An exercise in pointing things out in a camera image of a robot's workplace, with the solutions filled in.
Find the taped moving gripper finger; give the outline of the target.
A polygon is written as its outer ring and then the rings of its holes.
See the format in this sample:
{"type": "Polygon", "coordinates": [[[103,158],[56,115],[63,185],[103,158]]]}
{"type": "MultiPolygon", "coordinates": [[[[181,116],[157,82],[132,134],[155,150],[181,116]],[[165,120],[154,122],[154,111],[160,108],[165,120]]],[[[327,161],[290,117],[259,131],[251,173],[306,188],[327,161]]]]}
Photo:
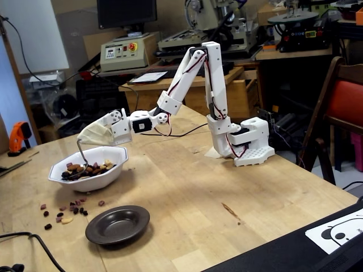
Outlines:
{"type": "Polygon", "coordinates": [[[110,126],[121,120],[119,111],[112,111],[87,125],[77,136],[77,140],[113,140],[110,126]]]}

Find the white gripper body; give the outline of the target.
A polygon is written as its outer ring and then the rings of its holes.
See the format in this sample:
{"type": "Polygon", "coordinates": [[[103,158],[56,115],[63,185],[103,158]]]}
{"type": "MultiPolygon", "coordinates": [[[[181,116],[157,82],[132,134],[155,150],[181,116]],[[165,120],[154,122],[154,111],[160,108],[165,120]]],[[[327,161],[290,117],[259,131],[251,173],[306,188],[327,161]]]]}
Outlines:
{"type": "Polygon", "coordinates": [[[124,108],[112,112],[111,131],[113,144],[121,145],[132,141],[130,121],[124,108]]]}

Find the taped fixed gripper finger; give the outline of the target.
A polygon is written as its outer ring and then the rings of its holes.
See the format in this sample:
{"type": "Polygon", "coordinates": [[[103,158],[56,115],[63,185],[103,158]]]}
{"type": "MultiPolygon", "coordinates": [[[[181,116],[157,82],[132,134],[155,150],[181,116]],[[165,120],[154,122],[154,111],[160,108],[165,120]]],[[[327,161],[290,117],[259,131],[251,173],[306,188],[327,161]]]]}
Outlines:
{"type": "Polygon", "coordinates": [[[109,146],[113,135],[106,127],[86,127],[79,133],[78,140],[85,145],[109,146]]]}

